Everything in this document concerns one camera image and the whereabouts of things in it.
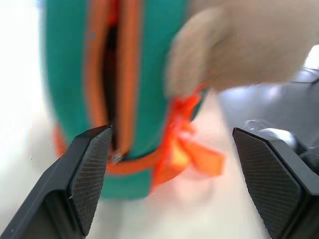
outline white surface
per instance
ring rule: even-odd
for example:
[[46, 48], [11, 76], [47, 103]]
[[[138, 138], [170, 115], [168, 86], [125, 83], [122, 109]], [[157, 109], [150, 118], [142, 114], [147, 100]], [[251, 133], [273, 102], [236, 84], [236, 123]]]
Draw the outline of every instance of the white surface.
[[[38, 11], [34, 4], [13, 5], [0, 7], [0, 232], [55, 160], [40, 77]], [[100, 201], [88, 239], [268, 238], [214, 95], [196, 124], [202, 140], [226, 153], [224, 175], [211, 179], [188, 170], [144, 200]]]

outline beige fabric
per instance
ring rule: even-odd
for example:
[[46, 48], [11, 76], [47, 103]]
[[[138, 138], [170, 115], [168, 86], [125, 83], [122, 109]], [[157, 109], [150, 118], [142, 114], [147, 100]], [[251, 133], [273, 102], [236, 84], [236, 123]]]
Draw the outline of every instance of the beige fabric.
[[[222, 41], [216, 39], [221, 23], [215, 21], [210, 25], [206, 20], [206, 9], [217, 6], [223, 8], [230, 27]], [[302, 67], [311, 47], [319, 42], [318, 0], [192, 0], [190, 15], [195, 14], [199, 15], [188, 20], [169, 54], [168, 96], [188, 95], [194, 85], [203, 81], [223, 91], [287, 80]], [[196, 48], [198, 52], [208, 52], [196, 55]], [[195, 70], [182, 62], [192, 56], [192, 67], [198, 68], [198, 72], [186, 77], [187, 72]]]

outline orange ribbon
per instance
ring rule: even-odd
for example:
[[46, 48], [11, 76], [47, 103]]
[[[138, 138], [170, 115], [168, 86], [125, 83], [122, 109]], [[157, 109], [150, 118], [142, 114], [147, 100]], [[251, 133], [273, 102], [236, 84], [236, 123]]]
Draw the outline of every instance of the orange ribbon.
[[192, 135], [196, 132], [191, 120], [201, 100], [201, 90], [202, 87], [199, 87], [187, 99], [172, 100], [163, 142], [158, 149], [162, 157], [155, 166], [153, 186], [174, 178], [189, 165], [208, 176], [222, 174], [223, 154], [192, 141], [191, 137], [182, 137], [182, 134]]

